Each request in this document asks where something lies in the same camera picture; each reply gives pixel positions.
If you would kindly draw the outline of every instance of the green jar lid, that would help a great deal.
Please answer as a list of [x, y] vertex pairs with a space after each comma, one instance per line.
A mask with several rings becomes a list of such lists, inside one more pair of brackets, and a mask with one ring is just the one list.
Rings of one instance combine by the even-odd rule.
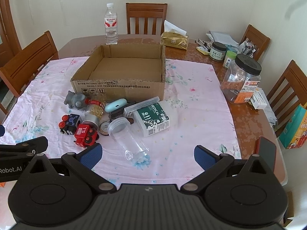
[[236, 58], [237, 54], [235, 52], [229, 50], [229, 51], [227, 51], [226, 56], [234, 60]]

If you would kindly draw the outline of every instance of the bottle label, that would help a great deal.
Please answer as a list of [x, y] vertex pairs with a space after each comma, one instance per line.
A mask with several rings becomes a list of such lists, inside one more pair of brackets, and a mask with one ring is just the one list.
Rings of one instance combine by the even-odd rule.
[[228, 68], [231, 61], [232, 61], [232, 59], [227, 58], [227, 60], [225, 61], [225, 66], [224, 67]]
[[234, 103], [248, 102], [254, 94], [254, 91], [258, 87], [260, 81], [246, 81], [241, 91], [239, 92]]
[[104, 108], [105, 108], [104, 103], [101, 103], [101, 102], [98, 101], [98, 100], [91, 100], [88, 104], [95, 104], [95, 105], [98, 105], [98, 106], [100, 106], [103, 110], [104, 110]]
[[224, 56], [225, 56], [225, 52], [222, 53], [222, 52], [219, 52], [219, 51], [214, 50], [213, 48], [211, 48], [210, 56], [212, 58], [216, 59], [216, 60], [223, 60]]
[[104, 26], [105, 27], [115, 27], [115, 26], [117, 26], [117, 18], [116, 17], [105, 18], [104, 19]]
[[148, 136], [169, 127], [169, 117], [159, 103], [137, 110], [143, 120]]

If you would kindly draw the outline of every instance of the black jar lid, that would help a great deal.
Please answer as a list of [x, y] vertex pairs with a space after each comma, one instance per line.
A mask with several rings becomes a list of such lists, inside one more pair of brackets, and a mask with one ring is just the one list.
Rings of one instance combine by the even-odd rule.
[[237, 66], [243, 69], [245, 72], [254, 76], [260, 75], [261, 65], [251, 57], [240, 53], [237, 55], [234, 61]]
[[212, 46], [214, 48], [216, 48], [217, 50], [220, 50], [220, 51], [226, 51], [227, 50], [227, 47], [221, 42], [217, 42], [217, 41], [212, 42]]

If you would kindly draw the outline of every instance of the chair backrest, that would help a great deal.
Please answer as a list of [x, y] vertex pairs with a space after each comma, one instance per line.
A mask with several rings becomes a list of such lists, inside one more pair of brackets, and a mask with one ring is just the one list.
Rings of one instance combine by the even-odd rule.
[[255, 29], [252, 25], [248, 25], [245, 34], [240, 42], [243, 43], [248, 38], [248, 42], [252, 42], [256, 46], [256, 52], [254, 52], [253, 59], [259, 60], [262, 53], [267, 49], [270, 38], [265, 36], [259, 30]]
[[[281, 90], [281, 92], [274, 98], [274, 100], [270, 103], [271, 108], [280, 101], [282, 102], [281, 98], [285, 95], [285, 93], [292, 88], [292, 94], [285, 99], [280, 106], [274, 110], [274, 113], [277, 117], [278, 123], [282, 123], [295, 109], [299, 104], [303, 106], [307, 103], [307, 77], [303, 73], [303, 71], [298, 67], [294, 60], [290, 62], [287, 69], [284, 71], [282, 76], [279, 78], [277, 83], [274, 85], [270, 93], [268, 94], [267, 98], [270, 100], [273, 95], [277, 92], [278, 88], [281, 84], [286, 80], [288, 83], [286, 86]], [[297, 97], [297, 101], [290, 106], [282, 115], [278, 117], [278, 115], [282, 112], [282, 110], [292, 101], [295, 97]], [[275, 133], [276, 136], [282, 133], [283, 129], [286, 127], [287, 122], [284, 123]]]
[[148, 32], [148, 18], [153, 18], [151, 34], [156, 34], [157, 18], [162, 18], [161, 33], [164, 32], [167, 3], [126, 3], [127, 32], [130, 34], [130, 18], [135, 18], [135, 33], [139, 34], [139, 18], [145, 18], [144, 34]]
[[49, 31], [33, 41], [0, 68], [0, 77], [14, 96], [39, 73], [42, 65], [57, 52]]

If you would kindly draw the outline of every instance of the smartphone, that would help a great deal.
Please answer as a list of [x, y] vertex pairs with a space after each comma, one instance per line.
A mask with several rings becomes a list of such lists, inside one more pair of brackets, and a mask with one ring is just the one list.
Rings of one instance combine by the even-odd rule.
[[274, 171], [276, 160], [276, 145], [265, 137], [258, 138], [254, 154], [261, 156], [272, 171]]

